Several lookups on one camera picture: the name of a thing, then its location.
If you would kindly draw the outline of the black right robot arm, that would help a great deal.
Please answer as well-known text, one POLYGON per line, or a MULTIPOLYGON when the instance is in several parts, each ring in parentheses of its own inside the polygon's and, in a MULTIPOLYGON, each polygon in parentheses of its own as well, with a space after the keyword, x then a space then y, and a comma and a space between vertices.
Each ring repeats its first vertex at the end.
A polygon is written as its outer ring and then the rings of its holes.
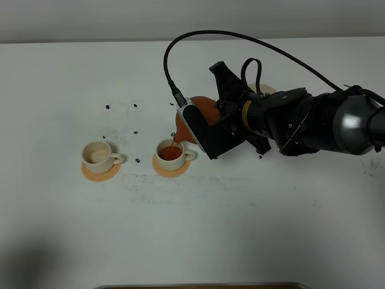
POLYGON ((358 85, 312 96, 305 88, 264 93, 249 87, 245 70, 236 76, 220 61, 210 68, 217 83, 221 113, 214 135, 220 152, 244 141, 261 155, 273 140, 282 155, 318 151, 363 155, 384 147, 384 98, 358 85))

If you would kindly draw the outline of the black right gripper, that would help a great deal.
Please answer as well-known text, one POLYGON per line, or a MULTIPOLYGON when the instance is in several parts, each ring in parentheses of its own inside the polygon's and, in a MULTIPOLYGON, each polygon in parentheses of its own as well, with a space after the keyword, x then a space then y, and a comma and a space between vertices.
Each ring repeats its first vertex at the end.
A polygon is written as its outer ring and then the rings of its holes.
MULTIPOLYGON (((215 142, 217 145, 240 145, 246 141, 248 132, 242 122, 242 109, 246 102, 241 79, 236 76, 223 61, 209 68, 217 85, 219 100, 217 108, 220 118, 215 123, 215 142)), ((249 135, 247 141, 264 155, 271 150, 268 138, 249 135)))

